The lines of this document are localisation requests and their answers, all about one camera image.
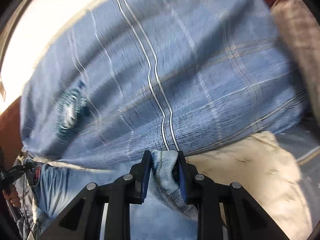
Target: metal bolt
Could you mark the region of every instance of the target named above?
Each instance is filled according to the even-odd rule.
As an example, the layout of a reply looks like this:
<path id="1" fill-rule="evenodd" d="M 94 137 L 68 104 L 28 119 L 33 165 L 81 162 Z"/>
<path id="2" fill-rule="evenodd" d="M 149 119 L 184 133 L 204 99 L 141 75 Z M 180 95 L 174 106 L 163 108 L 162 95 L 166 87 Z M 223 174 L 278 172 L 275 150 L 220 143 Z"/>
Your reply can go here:
<path id="1" fill-rule="evenodd" d="M 197 175 L 195 176 L 195 179 L 196 179 L 196 180 L 204 180 L 204 176 L 203 176 L 202 174 L 197 174 Z"/>
<path id="2" fill-rule="evenodd" d="M 133 176 L 131 174 L 125 174 L 123 175 L 123 179 L 124 180 L 131 180 L 133 178 Z"/>
<path id="3" fill-rule="evenodd" d="M 233 182 L 232 187 L 233 188 L 241 188 L 241 184 L 239 182 Z"/>
<path id="4" fill-rule="evenodd" d="M 87 189 L 88 189 L 88 190 L 93 190 L 93 189 L 96 188 L 96 186 L 97 186 L 97 185 L 96 185 L 95 183 L 91 182 L 91 183 L 87 184 Z"/>

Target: finger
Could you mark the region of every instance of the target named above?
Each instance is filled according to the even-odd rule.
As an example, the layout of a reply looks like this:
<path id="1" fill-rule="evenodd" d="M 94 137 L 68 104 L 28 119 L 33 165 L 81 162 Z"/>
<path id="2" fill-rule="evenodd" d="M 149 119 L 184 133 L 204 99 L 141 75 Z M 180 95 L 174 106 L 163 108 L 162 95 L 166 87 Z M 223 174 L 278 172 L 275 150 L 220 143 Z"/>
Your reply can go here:
<path id="1" fill-rule="evenodd" d="M 17 191 L 12 191 L 9 195 L 10 199 L 12 198 L 16 198 L 18 196 L 18 192 Z"/>
<path id="2" fill-rule="evenodd" d="M 4 196 L 4 198 L 5 198 L 6 200 L 10 200 L 9 195 L 8 195 L 4 190 L 2 191 L 2 193 L 3 193 L 3 196 Z"/>
<path id="3" fill-rule="evenodd" d="M 15 203 L 15 204 L 12 204 L 14 207 L 16 207 L 16 208 L 21 208 L 21 203 L 20 203 L 20 201 L 19 202 L 17 202 L 17 203 Z"/>
<path id="4" fill-rule="evenodd" d="M 13 184 L 9 185 L 9 189 L 10 189 L 10 192 L 17 191 L 16 186 L 15 186 L 15 185 L 13 185 Z"/>
<path id="5" fill-rule="evenodd" d="M 10 202 L 11 202 L 12 204 L 18 203 L 18 202 L 20 202 L 20 198 L 17 198 L 17 197 L 12 198 L 12 199 L 10 199 Z"/>

